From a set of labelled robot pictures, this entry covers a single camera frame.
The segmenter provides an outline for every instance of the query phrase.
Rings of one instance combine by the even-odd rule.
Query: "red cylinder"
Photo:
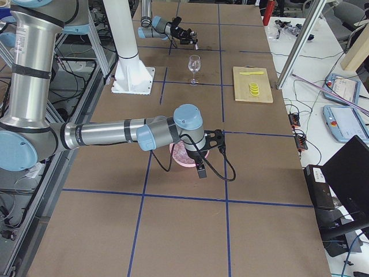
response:
[[[266,10],[264,13],[264,18],[263,18],[263,25],[267,26],[269,23],[269,19],[270,16],[272,15],[272,12],[274,10],[274,5],[275,5],[275,1],[274,0],[269,0],[268,4],[266,5]]]

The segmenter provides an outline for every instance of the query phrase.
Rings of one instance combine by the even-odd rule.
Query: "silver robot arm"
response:
[[[198,49],[196,31],[182,29],[179,26],[182,20],[180,17],[173,18],[171,22],[160,16],[152,18],[151,4],[152,0],[142,0],[141,27],[138,29],[140,38],[160,38],[165,40],[171,36],[178,39],[180,44],[193,44],[195,49]]]
[[[17,20],[16,54],[9,109],[0,118],[0,168],[21,171],[57,152],[83,145],[138,142],[148,151],[183,140],[187,153],[198,166],[199,176],[206,176],[202,170],[202,151],[214,147],[210,146],[214,136],[204,131],[200,111],[190,104],[180,106],[169,118],[49,124],[46,105],[55,37],[66,24],[71,24],[72,32],[84,30],[83,26],[88,24],[87,1],[13,2],[18,4],[12,5],[12,15]]]

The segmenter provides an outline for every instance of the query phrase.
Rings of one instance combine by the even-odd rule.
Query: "pink plate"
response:
[[[173,143],[169,145],[169,152],[172,151]],[[195,167],[195,161],[192,160],[186,152],[185,144],[181,140],[174,146],[173,150],[173,159],[177,162],[177,164],[184,167]]]

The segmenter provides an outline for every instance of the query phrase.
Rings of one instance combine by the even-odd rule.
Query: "white pillar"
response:
[[[103,2],[119,55],[112,92],[150,94],[155,68],[146,68],[138,56],[128,0]]]

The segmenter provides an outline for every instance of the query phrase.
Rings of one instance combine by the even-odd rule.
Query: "wine glass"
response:
[[[195,79],[195,73],[201,68],[201,58],[198,55],[191,55],[189,60],[189,69],[193,74],[193,78],[190,80],[190,85],[197,85],[198,81]]]

